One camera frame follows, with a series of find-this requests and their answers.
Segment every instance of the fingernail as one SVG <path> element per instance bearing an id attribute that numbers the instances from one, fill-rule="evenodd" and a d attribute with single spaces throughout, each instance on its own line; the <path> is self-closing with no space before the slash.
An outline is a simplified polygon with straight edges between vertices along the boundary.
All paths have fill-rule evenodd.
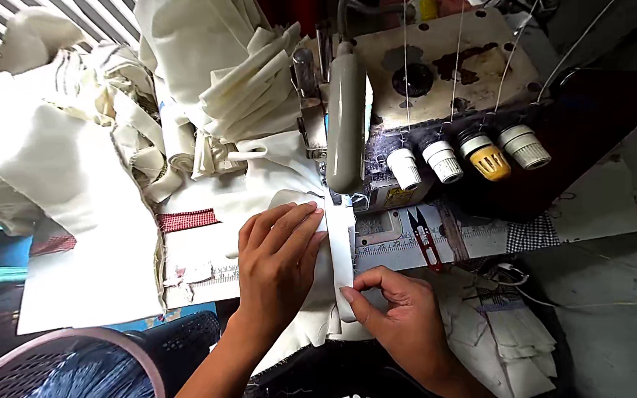
<path id="1" fill-rule="evenodd" d="M 350 287 L 341 287 L 341 294 L 343 294 L 343 297 L 345 297 L 345 301 L 347 301 L 349 304 L 353 303 L 353 292 L 355 292 L 355 290 Z"/>

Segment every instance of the black checkered fabric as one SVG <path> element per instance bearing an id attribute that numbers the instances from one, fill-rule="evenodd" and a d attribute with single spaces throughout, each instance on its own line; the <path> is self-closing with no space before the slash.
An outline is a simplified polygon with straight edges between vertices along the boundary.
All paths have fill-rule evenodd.
<path id="1" fill-rule="evenodd" d="M 508 223 L 508 253 L 543 249 L 560 244 L 552 220 L 545 213 L 527 224 Z"/>

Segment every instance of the red checkered fabric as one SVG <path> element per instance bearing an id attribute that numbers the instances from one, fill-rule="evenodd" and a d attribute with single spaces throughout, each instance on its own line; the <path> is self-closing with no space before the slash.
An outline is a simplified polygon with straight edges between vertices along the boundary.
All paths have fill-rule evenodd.
<path id="1" fill-rule="evenodd" d="M 29 256 L 41 256 L 43 254 L 58 253 L 60 251 L 68 251 L 75 247 L 78 243 L 75 237 L 67 235 L 65 237 L 50 237 L 42 243 L 34 243 L 29 251 Z"/>
<path id="2" fill-rule="evenodd" d="M 220 222 L 215 218 L 213 209 L 188 213 L 159 214 L 157 218 L 159 220 L 159 228 L 165 234 Z"/>
<path id="3" fill-rule="evenodd" d="M 189 230 L 190 228 L 203 227 L 205 225 L 216 224 L 213 209 L 199 210 L 188 213 L 159 214 L 159 228 L 164 233 Z M 29 256 L 41 256 L 43 254 L 59 253 L 68 251 L 75 247 L 77 240 L 72 235 L 64 237 L 51 237 L 42 243 L 34 243 L 29 251 Z"/>

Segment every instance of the left hand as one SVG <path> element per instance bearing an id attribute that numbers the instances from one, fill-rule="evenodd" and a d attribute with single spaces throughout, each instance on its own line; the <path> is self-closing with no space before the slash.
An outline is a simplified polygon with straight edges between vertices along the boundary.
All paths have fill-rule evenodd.
<path id="1" fill-rule="evenodd" d="M 246 333 L 273 343 L 287 328 L 314 283 L 327 232 L 316 232 L 323 209 L 289 203 L 250 218 L 240 230 L 240 307 L 231 317 Z"/>

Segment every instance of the right hand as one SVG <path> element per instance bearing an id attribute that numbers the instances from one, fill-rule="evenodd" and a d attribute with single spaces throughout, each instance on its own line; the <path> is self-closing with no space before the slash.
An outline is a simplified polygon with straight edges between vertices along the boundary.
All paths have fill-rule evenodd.
<path id="1" fill-rule="evenodd" d="M 389 302 L 386 314 L 359 293 L 371 287 L 382 290 Z M 353 288 L 341 287 L 341 293 L 360 324 L 422 385 L 451 371 L 455 358 L 429 283 L 379 266 L 357 276 Z"/>

